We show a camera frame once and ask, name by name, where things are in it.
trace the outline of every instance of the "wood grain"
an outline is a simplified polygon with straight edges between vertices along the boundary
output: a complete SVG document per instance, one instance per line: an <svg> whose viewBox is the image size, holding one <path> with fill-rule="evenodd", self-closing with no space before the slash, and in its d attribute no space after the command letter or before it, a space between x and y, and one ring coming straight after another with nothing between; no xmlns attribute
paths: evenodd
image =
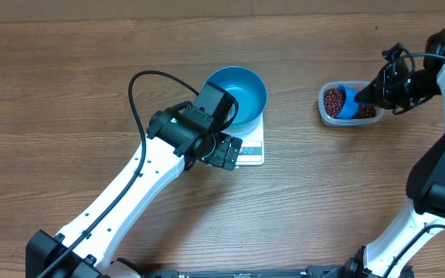
<svg viewBox="0 0 445 278"><path fill-rule="evenodd" d="M422 51L445 13L301 15L0 24L0 277L24 277L25 245L81 213L139 138L129 79L163 70L200 89L224 66L265 81L266 163L201 164L152 202L117 255L178 270L342 264L380 235L404 201L409 170L443 132L442 100L367 127L325 127L327 82L370 80L380 52ZM193 100L162 77L140 79L144 124ZM445 232L411 262L445 276Z"/></svg>
<svg viewBox="0 0 445 278"><path fill-rule="evenodd" d="M437 0L0 0L0 22L445 12Z"/></svg>

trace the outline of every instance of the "white scale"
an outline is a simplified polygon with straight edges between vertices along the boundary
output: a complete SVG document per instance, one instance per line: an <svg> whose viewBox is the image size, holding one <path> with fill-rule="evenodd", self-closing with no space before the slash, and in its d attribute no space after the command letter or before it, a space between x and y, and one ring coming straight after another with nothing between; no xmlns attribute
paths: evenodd
<svg viewBox="0 0 445 278"><path fill-rule="evenodd" d="M254 123L239 131L232 131L231 127L223 131L234 137L241 138L243 143L239 150L236 166L261 166L263 164L263 115L261 114Z"/></svg>

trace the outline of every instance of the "blue bowl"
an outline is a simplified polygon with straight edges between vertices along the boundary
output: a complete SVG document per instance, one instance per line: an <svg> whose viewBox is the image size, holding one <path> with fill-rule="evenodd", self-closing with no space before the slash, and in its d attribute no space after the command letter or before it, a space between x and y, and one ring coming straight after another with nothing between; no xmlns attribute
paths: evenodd
<svg viewBox="0 0 445 278"><path fill-rule="evenodd" d="M253 71L241 66L228 66L214 72L206 81L213 82L231 93L239 104L238 114L230 125L243 127L256 120L267 104L267 89Z"/></svg>

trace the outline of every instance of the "bowl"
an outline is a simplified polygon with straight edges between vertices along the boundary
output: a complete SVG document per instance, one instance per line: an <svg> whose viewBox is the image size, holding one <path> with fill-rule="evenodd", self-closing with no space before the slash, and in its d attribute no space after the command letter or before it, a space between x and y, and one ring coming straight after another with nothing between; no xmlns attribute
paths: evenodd
<svg viewBox="0 0 445 278"><path fill-rule="evenodd" d="M238 101L238 114L226 131L253 131L267 105L267 89L262 79L249 69L228 66L215 71L206 83L209 81L231 93Z"/></svg>
<svg viewBox="0 0 445 278"><path fill-rule="evenodd" d="M325 84L321 91L318 93L318 110L321 113L322 122L329 127L356 127L364 124L373 124L380 120L384 115L384 110L379 107L374 107L375 117L367 119L334 119L329 116L324 107L324 92L330 88L337 88L339 85L350 87L357 91L360 91L370 84L369 81L339 81Z"/></svg>

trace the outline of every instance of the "bin of beans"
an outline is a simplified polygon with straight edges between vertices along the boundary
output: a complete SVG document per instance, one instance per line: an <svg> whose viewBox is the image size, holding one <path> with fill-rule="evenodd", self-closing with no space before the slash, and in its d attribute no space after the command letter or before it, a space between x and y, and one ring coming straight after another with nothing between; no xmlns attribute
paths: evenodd
<svg viewBox="0 0 445 278"><path fill-rule="evenodd" d="M354 127L380 120L384 115L384 110L369 105L360 105L352 119L336 118L345 104L345 93L338 90L338 87L342 85L360 91L369 84L369 81L341 81L325 84L318 94L318 109L322 122L330 127Z"/></svg>

